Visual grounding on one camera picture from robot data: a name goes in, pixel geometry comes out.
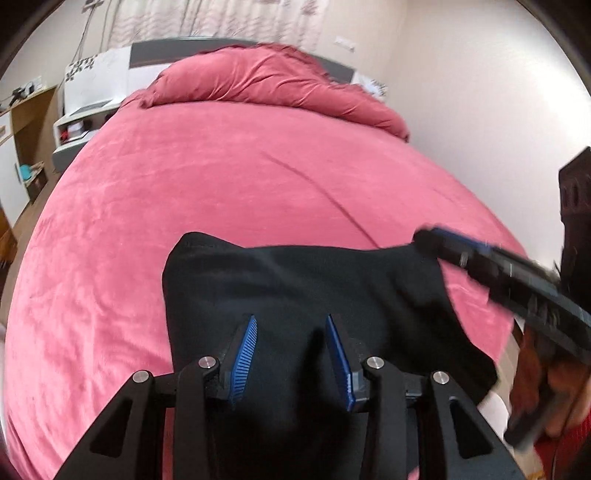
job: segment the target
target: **black fabric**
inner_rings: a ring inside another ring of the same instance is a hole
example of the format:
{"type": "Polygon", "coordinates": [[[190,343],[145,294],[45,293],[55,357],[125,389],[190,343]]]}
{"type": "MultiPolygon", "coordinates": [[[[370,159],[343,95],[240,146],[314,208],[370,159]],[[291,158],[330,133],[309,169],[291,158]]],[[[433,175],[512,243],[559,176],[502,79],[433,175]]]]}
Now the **black fabric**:
{"type": "Polygon", "coordinates": [[[243,400],[209,415],[223,479],[358,478],[366,415],[338,402],[328,313],[340,313],[371,355],[406,372],[445,370],[476,403],[496,381],[462,330],[439,264],[412,245],[241,248],[187,233],[163,288],[175,371],[215,353],[249,314],[258,322],[243,400]]]}

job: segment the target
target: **patterned curtain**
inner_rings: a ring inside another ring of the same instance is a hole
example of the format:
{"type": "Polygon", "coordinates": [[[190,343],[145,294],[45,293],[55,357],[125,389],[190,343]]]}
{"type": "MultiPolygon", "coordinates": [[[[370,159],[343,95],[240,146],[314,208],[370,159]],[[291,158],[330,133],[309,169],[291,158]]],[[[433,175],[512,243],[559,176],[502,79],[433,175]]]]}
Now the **patterned curtain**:
{"type": "Polygon", "coordinates": [[[167,37],[281,42],[314,51],[330,0],[117,0],[108,48],[167,37]]]}

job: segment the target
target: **pink velvet blanket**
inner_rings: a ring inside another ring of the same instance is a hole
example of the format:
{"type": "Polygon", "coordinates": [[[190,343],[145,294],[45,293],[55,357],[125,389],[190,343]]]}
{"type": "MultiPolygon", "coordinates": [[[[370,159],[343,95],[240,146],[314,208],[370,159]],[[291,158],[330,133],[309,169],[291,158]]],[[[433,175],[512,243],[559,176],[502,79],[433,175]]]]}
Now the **pink velvet blanket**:
{"type": "MultiPolygon", "coordinates": [[[[192,57],[133,94],[60,179],[22,262],[5,407],[23,478],[53,478],[134,371],[171,371],[161,274],[185,232],[371,249],[439,223],[523,253],[407,137],[395,112],[291,48],[192,57]]],[[[498,360],[509,316],[444,274],[466,333],[498,360]]]]}

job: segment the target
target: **metal bolt head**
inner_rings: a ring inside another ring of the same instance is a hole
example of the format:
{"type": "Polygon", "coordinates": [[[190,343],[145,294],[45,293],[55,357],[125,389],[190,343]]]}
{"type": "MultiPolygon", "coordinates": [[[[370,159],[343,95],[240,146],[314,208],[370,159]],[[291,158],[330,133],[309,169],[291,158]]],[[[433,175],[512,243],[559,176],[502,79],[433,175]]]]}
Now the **metal bolt head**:
{"type": "Polygon", "coordinates": [[[150,378],[150,374],[146,370],[138,370],[131,378],[134,379],[135,383],[144,383],[150,378]]]}
{"type": "Polygon", "coordinates": [[[375,368],[376,370],[379,370],[384,366],[384,360],[378,356],[370,356],[366,363],[368,364],[368,367],[375,368]]]}
{"type": "Polygon", "coordinates": [[[203,356],[199,359],[199,366],[201,368],[212,368],[216,366],[216,359],[212,356],[203,356]]]}
{"type": "Polygon", "coordinates": [[[449,382],[449,375],[445,372],[435,372],[433,374],[433,380],[435,380],[435,382],[440,385],[445,385],[447,382],[449,382]]]}

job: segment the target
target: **blue gripper pad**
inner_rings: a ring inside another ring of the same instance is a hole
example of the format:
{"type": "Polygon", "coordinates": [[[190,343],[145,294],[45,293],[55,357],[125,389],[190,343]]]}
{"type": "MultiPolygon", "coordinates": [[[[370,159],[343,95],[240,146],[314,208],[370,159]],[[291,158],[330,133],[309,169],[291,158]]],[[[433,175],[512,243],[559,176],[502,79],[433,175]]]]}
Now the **blue gripper pad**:
{"type": "Polygon", "coordinates": [[[333,323],[330,315],[326,319],[325,334],[326,345],[328,346],[330,361],[335,372],[339,396],[345,404],[347,411],[353,411],[353,406],[355,405],[355,395],[353,393],[353,378],[351,374],[351,368],[349,366],[349,362],[347,361],[343,345],[340,342],[339,333],[337,332],[335,324],[333,323]]]}
{"type": "Polygon", "coordinates": [[[252,356],[255,353],[256,347],[256,318],[251,316],[248,321],[248,326],[244,332],[242,343],[236,355],[236,361],[232,368],[230,376],[230,394],[228,400],[235,404],[240,401],[244,389],[246,388],[246,381],[248,379],[248,372],[251,369],[252,356]]]}

